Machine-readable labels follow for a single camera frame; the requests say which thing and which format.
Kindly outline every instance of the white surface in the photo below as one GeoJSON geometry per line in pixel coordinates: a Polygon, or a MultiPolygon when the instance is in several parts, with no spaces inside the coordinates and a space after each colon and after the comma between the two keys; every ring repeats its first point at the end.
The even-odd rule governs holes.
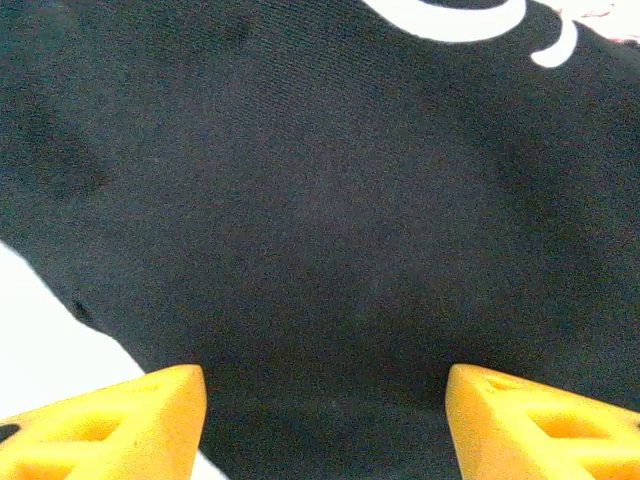
{"type": "MultiPolygon", "coordinates": [[[[0,419],[139,377],[111,338],[77,322],[0,243],[0,419]]],[[[200,453],[192,479],[226,477],[200,453]]]]}

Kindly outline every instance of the hole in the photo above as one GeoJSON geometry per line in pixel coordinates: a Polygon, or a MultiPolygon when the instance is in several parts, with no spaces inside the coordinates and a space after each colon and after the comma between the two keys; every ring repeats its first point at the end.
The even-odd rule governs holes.
{"type": "Polygon", "coordinates": [[[0,443],[4,442],[7,438],[18,433],[19,431],[20,425],[17,425],[15,423],[0,425],[0,443]]]}
{"type": "Polygon", "coordinates": [[[496,390],[505,391],[505,390],[522,390],[522,385],[511,382],[504,378],[488,378],[487,382],[495,388],[496,390]]]}
{"type": "Polygon", "coordinates": [[[89,313],[89,310],[87,310],[87,308],[77,300],[73,302],[72,313],[74,317],[82,322],[91,322],[91,314],[89,313]]]}
{"type": "Polygon", "coordinates": [[[66,422],[64,427],[49,436],[54,442],[102,442],[124,421],[124,414],[84,415],[66,422]]]}
{"type": "Polygon", "coordinates": [[[89,311],[85,304],[80,302],[79,300],[74,300],[71,302],[71,315],[78,320],[79,322],[84,323],[87,327],[92,328],[100,333],[105,333],[102,328],[96,322],[95,317],[89,311]]]}
{"type": "Polygon", "coordinates": [[[619,464],[583,465],[595,480],[638,480],[640,463],[629,461],[619,464]]]}
{"type": "Polygon", "coordinates": [[[571,413],[529,413],[529,418],[551,438],[603,439],[610,437],[604,428],[571,413]]]}
{"type": "Polygon", "coordinates": [[[69,465],[21,465],[8,480],[64,480],[72,470],[69,465]]]}

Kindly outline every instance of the black shirt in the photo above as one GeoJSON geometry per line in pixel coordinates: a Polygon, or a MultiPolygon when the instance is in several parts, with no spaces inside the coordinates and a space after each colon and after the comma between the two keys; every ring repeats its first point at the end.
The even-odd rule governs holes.
{"type": "Polygon", "coordinates": [[[359,0],[0,11],[0,236],[203,366],[231,478],[456,478],[455,362],[640,408],[637,50],[576,26],[545,68],[533,2],[467,43],[359,0]]]}

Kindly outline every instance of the white print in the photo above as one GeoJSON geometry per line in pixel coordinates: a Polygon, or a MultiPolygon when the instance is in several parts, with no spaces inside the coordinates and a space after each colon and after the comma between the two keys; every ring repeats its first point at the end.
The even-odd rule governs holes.
{"type": "MultiPolygon", "coordinates": [[[[481,42],[513,30],[527,13],[526,0],[507,0],[503,5],[481,10],[463,10],[429,5],[421,0],[363,0],[392,25],[411,35],[446,43],[481,42]]],[[[566,62],[578,44],[578,30],[564,15],[562,33],[551,47],[533,52],[531,59],[545,68],[566,62]]]]}

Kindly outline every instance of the yellow 3d-printed part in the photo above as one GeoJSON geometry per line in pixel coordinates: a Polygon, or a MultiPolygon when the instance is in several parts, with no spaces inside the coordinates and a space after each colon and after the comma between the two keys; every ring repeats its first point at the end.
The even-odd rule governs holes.
{"type": "Polygon", "coordinates": [[[185,365],[2,420],[0,479],[188,480],[205,410],[185,365]]]}
{"type": "Polygon", "coordinates": [[[640,480],[640,414],[472,365],[449,374],[464,480],[640,480]]]}

